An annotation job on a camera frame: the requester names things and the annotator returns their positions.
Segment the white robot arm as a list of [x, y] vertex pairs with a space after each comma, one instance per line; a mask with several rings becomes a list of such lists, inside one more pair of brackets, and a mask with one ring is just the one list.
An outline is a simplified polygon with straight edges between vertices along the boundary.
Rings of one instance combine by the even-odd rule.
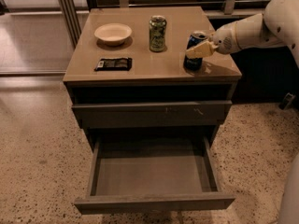
[[[299, 0], [271, 0], [263, 13], [223, 25], [186, 49], [189, 59], [231, 54], [242, 49], [287, 47], [299, 67]], [[299, 154], [292, 161], [278, 224], [299, 224]]]

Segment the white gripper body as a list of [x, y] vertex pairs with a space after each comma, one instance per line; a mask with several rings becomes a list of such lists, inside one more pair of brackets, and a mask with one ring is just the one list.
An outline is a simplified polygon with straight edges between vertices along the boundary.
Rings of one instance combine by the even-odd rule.
[[216, 51], [221, 54], [239, 52], [241, 48], [237, 42], [237, 21], [223, 25], [212, 36], [212, 41], [217, 46]]

